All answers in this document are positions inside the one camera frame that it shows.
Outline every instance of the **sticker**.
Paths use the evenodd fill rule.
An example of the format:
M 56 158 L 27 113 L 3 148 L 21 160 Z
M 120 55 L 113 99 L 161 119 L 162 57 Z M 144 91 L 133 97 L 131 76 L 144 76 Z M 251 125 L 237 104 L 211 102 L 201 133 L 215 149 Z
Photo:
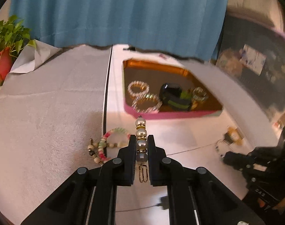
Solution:
M 244 45 L 240 62 L 247 68 L 251 69 L 257 75 L 260 75 L 266 58 L 267 57 L 265 55 L 256 51 L 252 47 Z

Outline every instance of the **gray fabric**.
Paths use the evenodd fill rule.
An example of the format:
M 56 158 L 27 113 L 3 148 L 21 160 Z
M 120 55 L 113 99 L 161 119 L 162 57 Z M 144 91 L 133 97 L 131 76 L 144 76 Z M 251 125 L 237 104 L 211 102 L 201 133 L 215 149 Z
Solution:
M 102 136 L 110 48 L 71 49 L 0 90 L 0 211 L 20 224 L 78 167 Z

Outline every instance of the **white table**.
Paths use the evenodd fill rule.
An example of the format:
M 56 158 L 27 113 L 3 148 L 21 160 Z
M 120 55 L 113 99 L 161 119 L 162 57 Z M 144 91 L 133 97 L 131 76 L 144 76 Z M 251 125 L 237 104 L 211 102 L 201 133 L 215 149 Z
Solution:
M 127 45 L 113 47 L 108 84 L 106 129 L 123 127 L 134 134 L 136 130 L 135 118 L 124 110 L 123 60 L 145 58 L 178 67 L 184 67 L 184 65 L 174 58 L 167 60 L 160 58 L 156 53 L 142 54 L 124 51 L 123 48 L 126 47 Z M 210 65 L 201 65 L 198 62 L 190 62 L 190 66 L 197 67 L 200 72 L 202 71 L 201 67 L 210 67 Z M 239 171 L 225 165 L 215 151 L 215 143 L 223 138 L 228 126 L 235 127 L 238 125 L 230 117 L 227 109 L 224 109 L 218 117 L 147 120 L 146 128 L 148 134 L 154 135 L 156 146 L 164 148 L 169 157 L 179 161 L 184 167 L 195 169 L 203 166 L 207 168 L 242 199 L 247 193 L 245 179 Z M 256 139 L 254 133 L 249 134 L 249 136 Z M 245 138 L 243 152 L 251 151 L 253 148 L 254 146 Z M 108 156 L 115 157 L 117 151 L 116 149 L 109 149 Z M 131 224 L 169 224 L 168 210 L 163 211 L 160 207 L 155 207 L 160 202 L 160 197 L 165 195 L 167 195 L 166 187 L 152 187 L 150 182 L 141 184 L 138 181 L 138 171 L 136 171 L 132 187 L 118 187 L 116 224 L 121 225 L 130 221 Z

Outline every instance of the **curtain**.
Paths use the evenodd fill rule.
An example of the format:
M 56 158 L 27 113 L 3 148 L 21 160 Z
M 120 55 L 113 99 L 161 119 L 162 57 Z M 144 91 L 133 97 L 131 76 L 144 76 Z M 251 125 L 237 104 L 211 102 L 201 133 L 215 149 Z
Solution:
M 227 0 L 12 0 L 10 14 L 56 47 L 130 44 L 209 60 Z

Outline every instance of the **green and black object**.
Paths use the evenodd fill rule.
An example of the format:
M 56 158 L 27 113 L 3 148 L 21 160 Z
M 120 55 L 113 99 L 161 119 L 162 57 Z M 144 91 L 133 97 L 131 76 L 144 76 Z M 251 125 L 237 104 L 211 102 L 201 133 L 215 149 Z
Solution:
M 178 84 L 163 84 L 160 88 L 159 98 L 162 104 L 170 106 L 175 111 L 188 112 L 192 108 L 192 94 L 183 91 Z

